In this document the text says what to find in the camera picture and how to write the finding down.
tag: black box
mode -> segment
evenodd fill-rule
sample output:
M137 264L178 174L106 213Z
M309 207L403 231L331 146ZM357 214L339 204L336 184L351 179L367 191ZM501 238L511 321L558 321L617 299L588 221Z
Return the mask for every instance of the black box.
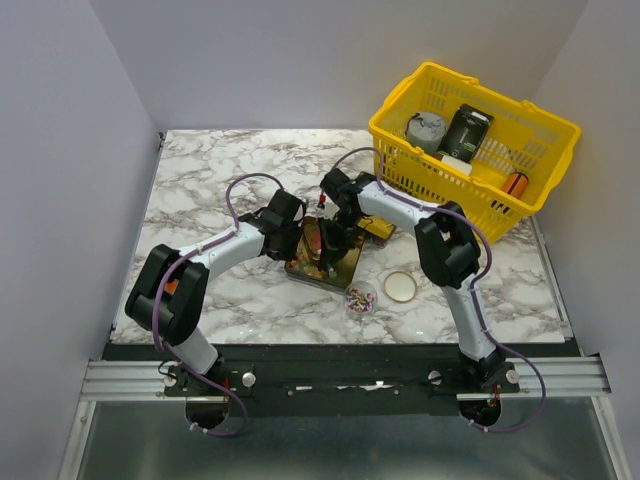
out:
M492 121L491 115L463 103L453 116L438 152L471 163Z

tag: clear plastic container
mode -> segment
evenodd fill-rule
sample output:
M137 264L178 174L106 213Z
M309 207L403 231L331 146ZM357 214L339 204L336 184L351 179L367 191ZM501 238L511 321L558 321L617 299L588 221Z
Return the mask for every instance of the clear plastic container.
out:
M344 291L343 305L345 314L353 320L372 315L378 306L378 292L368 282L353 282Z

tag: orange cylinder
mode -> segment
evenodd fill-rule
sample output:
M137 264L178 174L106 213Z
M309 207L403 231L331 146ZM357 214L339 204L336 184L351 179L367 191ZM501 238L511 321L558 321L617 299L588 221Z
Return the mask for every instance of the orange cylinder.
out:
M502 186L502 191L512 197L520 198L529 185L529 179L524 173L514 172L509 175L507 181Z

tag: marble tabletop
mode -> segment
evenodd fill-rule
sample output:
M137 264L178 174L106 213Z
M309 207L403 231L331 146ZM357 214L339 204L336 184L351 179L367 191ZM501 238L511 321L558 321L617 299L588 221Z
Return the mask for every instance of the marble tabletop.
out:
M157 244L191 245L231 224L224 193L248 172L275 175L285 188L315 206L322 175L342 154L371 145L363 130L171 131L152 187L133 265L129 294L148 252ZM371 154L345 162L347 173L372 171ZM266 205L274 184L251 179L234 190L239 213ZM532 225L525 220L493 248L494 266L481 283L491 329L503 342L562 342L561 322ZM395 303L383 293L390 272L411 272L417 296ZM342 297L287 279L282 262L261 257L244 262L209 283L200 328L212 343L450 343L457 332L440 289L422 274L413 238L396 232L379 249L365 244L354 280L379 292L376 313L347 319ZM120 305L112 341L151 343L151 333Z

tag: gray wall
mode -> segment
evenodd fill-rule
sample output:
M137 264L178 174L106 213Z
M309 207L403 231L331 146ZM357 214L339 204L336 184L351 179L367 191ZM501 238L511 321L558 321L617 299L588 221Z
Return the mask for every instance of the gray wall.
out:
M535 101L582 126L541 215L576 336L600 352L640 477L640 3L590 0Z
M0 465L57 476L104 345L157 134L85 0L0 16Z
M530 98L586 0L91 0L163 128L363 127L434 60Z

